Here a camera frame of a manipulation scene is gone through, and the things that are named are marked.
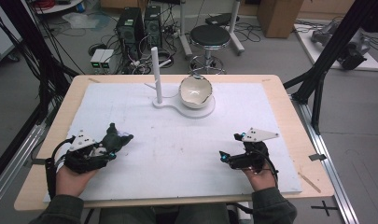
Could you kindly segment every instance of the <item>white stand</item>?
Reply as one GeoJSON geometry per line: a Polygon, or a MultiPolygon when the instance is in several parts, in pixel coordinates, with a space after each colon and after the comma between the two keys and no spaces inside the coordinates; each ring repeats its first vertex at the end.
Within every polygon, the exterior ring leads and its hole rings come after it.
{"type": "Polygon", "coordinates": [[[235,45],[235,47],[238,50],[238,56],[241,55],[241,53],[245,51],[244,46],[242,46],[241,42],[239,41],[239,39],[234,33],[235,22],[237,20],[238,10],[239,10],[240,5],[241,5],[241,0],[235,0],[234,7],[232,8],[230,28],[229,28],[230,38],[231,38],[232,43],[235,45]]]}
{"type": "Polygon", "coordinates": [[[162,97],[160,67],[170,62],[171,60],[159,64],[159,52],[157,50],[157,47],[153,47],[151,49],[151,58],[153,62],[154,79],[156,81],[155,89],[157,92],[157,98],[153,100],[153,105],[156,108],[173,108],[181,115],[189,119],[203,119],[212,114],[216,104],[213,95],[210,99],[209,104],[206,107],[200,109],[193,109],[183,105],[183,103],[180,101],[180,96],[178,94],[172,97],[162,97]]]}
{"type": "Polygon", "coordinates": [[[185,17],[186,17],[186,0],[180,0],[180,29],[178,30],[179,39],[182,43],[183,50],[186,54],[186,59],[189,59],[192,56],[191,48],[189,47],[189,42],[186,39],[185,35],[185,17]]]}

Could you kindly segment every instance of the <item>gray floor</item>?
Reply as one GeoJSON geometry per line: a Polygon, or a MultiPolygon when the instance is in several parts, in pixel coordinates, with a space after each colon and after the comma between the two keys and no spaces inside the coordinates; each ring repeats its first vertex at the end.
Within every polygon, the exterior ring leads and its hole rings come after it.
{"type": "MultiPolygon", "coordinates": [[[[204,18],[200,17],[198,24],[203,23],[204,18]]],[[[105,27],[95,30],[66,30],[66,24],[59,25],[64,32],[57,35],[58,40],[86,74],[92,73],[88,47],[99,43],[104,35],[113,34],[115,22],[108,17],[102,20],[105,27]]],[[[61,19],[57,17],[52,21],[55,25],[61,19]]],[[[242,18],[242,21],[258,25],[256,18],[242,18]]],[[[188,31],[195,22],[196,18],[188,19],[188,31]]],[[[312,66],[295,34],[287,39],[269,39],[261,31],[254,33],[261,41],[243,42],[245,52],[241,56],[237,56],[231,47],[215,53],[224,62],[228,74],[275,74],[286,82],[312,66]]],[[[178,47],[175,64],[162,69],[162,74],[188,72],[189,62],[185,61],[180,43],[176,41],[175,44],[178,47]]],[[[194,54],[203,53],[191,48],[194,54]]],[[[378,51],[371,49],[370,54],[378,62],[378,51]]],[[[65,64],[77,70],[64,53],[63,59],[65,64]]],[[[25,62],[0,64],[0,155],[35,109],[37,88],[38,82],[25,62]]],[[[378,72],[329,70],[320,131],[359,222],[378,223],[378,72]]],[[[28,170],[22,167],[1,200],[0,223],[26,223],[39,214],[17,212],[13,208],[28,170]]],[[[322,201],[329,207],[336,206],[333,198],[292,200],[299,209],[297,223],[342,223],[338,211],[329,210],[328,216],[325,210],[311,209],[311,206],[322,206],[322,201]]]]}

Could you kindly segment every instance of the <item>white rod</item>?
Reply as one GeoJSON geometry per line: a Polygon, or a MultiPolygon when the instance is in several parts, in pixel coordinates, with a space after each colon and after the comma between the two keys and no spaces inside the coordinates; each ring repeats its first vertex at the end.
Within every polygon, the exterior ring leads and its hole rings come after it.
{"type": "Polygon", "coordinates": [[[159,51],[157,47],[151,48],[151,60],[153,62],[154,79],[156,80],[157,103],[162,103],[162,90],[160,79],[159,51]]]}
{"type": "Polygon", "coordinates": [[[159,64],[159,67],[163,67],[164,65],[168,64],[171,62],[171,59],[168,59],[167,61],[163,62],[163,63],[160,63],[159,64]]]}

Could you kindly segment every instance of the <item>black metal frame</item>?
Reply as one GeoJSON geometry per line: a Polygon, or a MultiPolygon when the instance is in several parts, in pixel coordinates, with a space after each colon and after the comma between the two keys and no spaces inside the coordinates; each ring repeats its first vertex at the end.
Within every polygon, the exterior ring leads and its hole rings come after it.
{"type": "Polygon", "coordinates": [[[326,74],[360,26],[373,12],[377,2],[378,0],[356,0],[314,66],[301,76],[284,83],[285,89],[288,89],[302,82],[299,90],[291,95],[293,100],[301,105],[306,105],[308,98],[315,92],[311,125],[316,134],[320,134],[319,116],[326,74]]]}
{"type": "MultiPolygon", "coordinates": [[[[40,34],[36,28],[34,21],[20,0],[0,0],[0,7],[5,11],[11,23],[22,37],[22,43],[27,46],[37,59],[38,72],[40,74],[40,103],[1,156],[1,175],[34,125],[41,123],[47,117],[49,113],[49,103],[52,98],[55,96],[64,97],[66,95],[70,83],[66,79],[65,74],[70,77],[75,77],[78,75],[78,72],[70,69],[53,57],[42,34],[40,34]],[[50,92],[50,86],[53,86],[55,92],[50,92]]],[[[3,27],[1,28],[7,33],[7,36],[11,38],[11,36],[8,35],[10,31],[6,31],[3,27]]],[[[21,45],[17,45],[16,48],[19,51],[22,50],[21,45]]]]}

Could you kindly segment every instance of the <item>cardboard box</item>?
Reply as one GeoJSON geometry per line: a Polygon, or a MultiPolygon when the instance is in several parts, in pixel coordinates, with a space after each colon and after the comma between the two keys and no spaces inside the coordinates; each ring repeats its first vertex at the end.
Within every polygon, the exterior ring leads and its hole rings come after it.
{"type": "Polygon", "coordinates": [[[258,1],[241,1],[239,6],[238,15],[256,16],[258,14],[259,0],[258,1]]]}
{"type": "Polygon", "coordinates": [[[298,18],[332,20],[343,17],[355,0],[305,0],[298,18]]]}
{"type": "Polygon", "coordinates": [[[266,37],[287,38],[294,26],[303,0],[262,0],[258,21],[266,37]]]}
{"type": "Polygon", "coordinates": [[[101,7],[107,8],[125,8],[140,7],[142,12],[147,6],[148,0],[101,0],[101,7]]]}

